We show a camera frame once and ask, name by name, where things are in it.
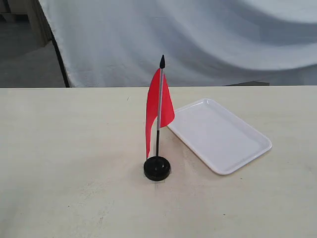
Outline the white rectangular plastic tray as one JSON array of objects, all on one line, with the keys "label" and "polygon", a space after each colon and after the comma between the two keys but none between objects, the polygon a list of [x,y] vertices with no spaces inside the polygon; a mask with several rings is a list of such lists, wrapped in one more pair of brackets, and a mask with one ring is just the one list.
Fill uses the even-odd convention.
[{"label": "white rectangular plastic tray", "polygon": [[262,156],[272,142],[212,99],[175,110],[168,128],[214,173],[229,175]]}]

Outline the small red flag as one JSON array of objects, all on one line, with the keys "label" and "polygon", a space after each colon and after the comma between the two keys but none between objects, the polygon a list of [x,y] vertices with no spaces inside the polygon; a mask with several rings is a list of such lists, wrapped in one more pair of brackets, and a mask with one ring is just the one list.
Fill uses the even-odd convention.
[{"label": "small red flag", "polygon": [[151,150],[151,131],[154,121],[158,129],[169,125],[175,118],[175,112],[164,74],[165,58],[161,57],[159,69],[153,75],[147,95],[146,103],[146,157]]}]

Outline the white fabric backdrop sheet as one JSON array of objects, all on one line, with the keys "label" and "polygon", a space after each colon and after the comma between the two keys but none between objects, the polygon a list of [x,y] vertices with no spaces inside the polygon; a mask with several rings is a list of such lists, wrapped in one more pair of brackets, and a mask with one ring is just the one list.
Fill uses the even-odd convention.
[{"label": "white fabric backdrop sheet", "polygon": [[43,0],[73,87],[317,82],[314,0]]}]

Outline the black round flag base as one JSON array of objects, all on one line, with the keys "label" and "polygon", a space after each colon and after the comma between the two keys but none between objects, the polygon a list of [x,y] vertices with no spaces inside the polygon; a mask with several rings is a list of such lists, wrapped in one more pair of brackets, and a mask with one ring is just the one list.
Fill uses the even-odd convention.
[{"label": "black round flag base", "polygon": [[169,176],[171,165],[166,158],[153,156],[145,161],[143,169],[148,179],[152,181],[162,181]]}]

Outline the wooden furniture in background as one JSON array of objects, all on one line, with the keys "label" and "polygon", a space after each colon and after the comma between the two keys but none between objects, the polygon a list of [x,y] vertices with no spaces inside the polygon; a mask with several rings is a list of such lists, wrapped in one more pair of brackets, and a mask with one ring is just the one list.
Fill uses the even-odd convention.
[{"label": "wooden furniture in background", "polygon": [[27,16],[34,37],[44,47],[52,40],[51,29],[38,0],[0,0],[0,15],[6,22]]}]

